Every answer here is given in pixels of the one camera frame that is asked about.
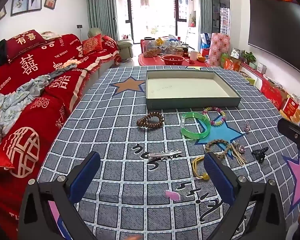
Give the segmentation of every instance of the bolt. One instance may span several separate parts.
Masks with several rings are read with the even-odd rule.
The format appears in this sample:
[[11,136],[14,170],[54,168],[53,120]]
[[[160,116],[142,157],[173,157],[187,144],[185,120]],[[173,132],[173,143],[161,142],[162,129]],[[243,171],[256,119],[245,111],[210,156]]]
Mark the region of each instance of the bolt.
[[61,176],[59,176],[59,177],[57,178],[57,180],[58,180],[59,182],[63,182],[63,181],[66,180],[66,176],[61,175]]
[[269,180],[269,184],[272,185],[272,186],[274,186],[275,185],[275,181],[273,179],[270,179]]
[[240,176],[238,179],[239,179],[239,181],[242,182],[242,183],[244,183],[244,182],[247,181],[247,178],[246,178],[245,176]]
[[30,179],[29,181],[28,181],[28,184],[29,185],[33,185],[35,183],[35,179]]

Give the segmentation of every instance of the tv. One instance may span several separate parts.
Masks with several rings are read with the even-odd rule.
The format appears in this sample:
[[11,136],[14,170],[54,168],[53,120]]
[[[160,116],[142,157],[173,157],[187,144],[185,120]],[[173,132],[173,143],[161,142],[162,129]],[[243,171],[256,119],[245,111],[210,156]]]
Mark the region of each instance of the tv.
[[300,6],[279,0],[250,0],[248,44],[300,71]]

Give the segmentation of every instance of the red basket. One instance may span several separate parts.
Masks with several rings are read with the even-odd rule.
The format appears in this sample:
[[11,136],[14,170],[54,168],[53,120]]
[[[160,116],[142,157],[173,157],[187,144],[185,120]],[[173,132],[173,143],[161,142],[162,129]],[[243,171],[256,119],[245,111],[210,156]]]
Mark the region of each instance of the red basket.
[[175,56],[175,55],[167,55],[162,57],[162,59],[164,60],[164,63],[166,65],[178,65],[178,66],[181,66],[182,62],[185,60],[184,57]]

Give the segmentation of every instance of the blue star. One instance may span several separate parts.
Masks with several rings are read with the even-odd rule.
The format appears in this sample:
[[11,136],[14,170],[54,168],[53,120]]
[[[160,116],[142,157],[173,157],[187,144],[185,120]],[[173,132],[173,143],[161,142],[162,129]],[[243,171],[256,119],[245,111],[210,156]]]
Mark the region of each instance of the blue star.
[[[220,121],[222,116],[218,116],[214,121]],[[199,124],[202,126],[203,130],[205,130],[205,124],[199,120]],[[211,126],[210,133],[208,134],[207,137],[198,140],[195,144],[207,144],[208,142],[216,139],[223,139],[227,141],[228,143],[233,142],[234,140],[237,140],[243,136],[242,133],[232,129],[231,127],[228,126],[226,122],[224,122],[220,126]],[[223,151],[226,147],[224,144],[217,143],[219,148]],[[232,151],[228,151],[227,155],[233,159]]]

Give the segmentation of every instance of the potted plant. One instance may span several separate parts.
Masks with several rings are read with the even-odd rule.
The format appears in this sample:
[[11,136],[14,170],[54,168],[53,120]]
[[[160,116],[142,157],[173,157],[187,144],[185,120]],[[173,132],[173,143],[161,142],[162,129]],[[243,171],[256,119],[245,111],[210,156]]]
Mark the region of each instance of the potted plant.
[[256,61],[256,57],[252,54],[252,52],[245,52],[244,54],[244,59],[247,65],[250,64],[250,62],[255,62]]

